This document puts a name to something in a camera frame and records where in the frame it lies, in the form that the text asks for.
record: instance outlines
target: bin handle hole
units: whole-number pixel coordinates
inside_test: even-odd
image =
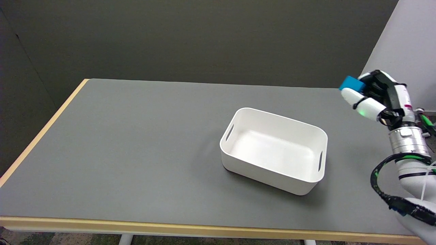
[[[321,170],[321,162],[322,162],[322,159],[323,159],[323,152],[321,152],[321,154],[320,154],[320,162],[319,162],[319,164],[318,164],[318,172]]]
[[[234,127],[234,126],[235,126],[235,125],[233,124],[232,127],[230,128],[230,131],[228,132],[227,137],[225,138],[225,141],[226,141],[226,142],[227,142],[227,140],[228,140],[230,134],[232,133],[232,131],[233,131],[233,127]]]

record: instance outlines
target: gray wall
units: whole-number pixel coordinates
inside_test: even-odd
[[[436,112],[436,1],[399,1],[363,72],[406,83],[413,106]]]
[[[2,9],[56,106],[83,78],[338,87],[397,0],[16,1]]]
[[[1,176],[56,108],[1,12],[0,47]]]

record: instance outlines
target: wooden table edge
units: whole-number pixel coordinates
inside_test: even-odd
[[[14,173],[14,171],[18,168],[21,162],[27,157],[27,155],[32,151],[33,147],[39,142],[39,140],[44,136],[44,134],[48,131],[48,129],[53,125],[53,123],[58,119],[58,117],[62,114],[62,112],[67,108],[70,102],[74,99],[74,97],[79,93],[79,91],[85,86],[86,82],[89,79],[84,79],[79,86],[73,91],[73,93],[68,97],[68,99],[62,104],[62,106],[57,110],[57,112],[50,118],[50,120],[45,124],[45,126],[39,131],[39,133],[35,136],[35,138],[30,142],[30,144],[24,149],[24,151],[20,154],[20,156],[14,161],[14,163],[6,170],[2,177],[0,177],[0,187],[4,185],[4,183],[9,179],[9,177]]]
[[[0,178],[0,187],[14,173],[21,162],[32,151],[39,140],[49,130],[62,112],[67,108],[74,97],[85,86],[89,79],[84,79],[68,99],[62,104],[47,124],[41,129],[36,137],[24,149],[15,162],[9,167]],[[243,228],[208,225],[176,225],[160,223],[141,223],[126,221],[103,221],[87,219],[67,218],[31,218],[31,217],[9,217],[0,216],[0,225],[4,227],[35,227],[47,229],[78,229],[78,230],[99,230],[99,231],[124,231],[124,232],[146,232],[154,234],[184,234],[192,236],[215,236],[215,237],[241,237],[241,238],[271,238],[271,239],[311,239],[326,241],[345,242],[377,242],[396,243],[405,245],[425,245],[416,236],[388,235],[374,233],[354,233],[338,231],[309,231],[309,230],[288,230],[269,228]]]

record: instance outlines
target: table leg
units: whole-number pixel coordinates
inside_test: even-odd
[[[317,245],[315,240],[304,240],[304,245]]]
[[[132,239],[133,239],[132,234],[122,234],[118,245],[130,245],[132,243]]]

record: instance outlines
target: table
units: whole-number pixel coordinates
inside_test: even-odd
[[[325,177],[309,194],[223,168],[219,140],[242,107],[327,133]],[[424,244],[369,184],[389,154],[387,129],[333,88],[84,80],[0,179],[0,225]],[[386,192],[407,195],[393,164],[379,180]]]

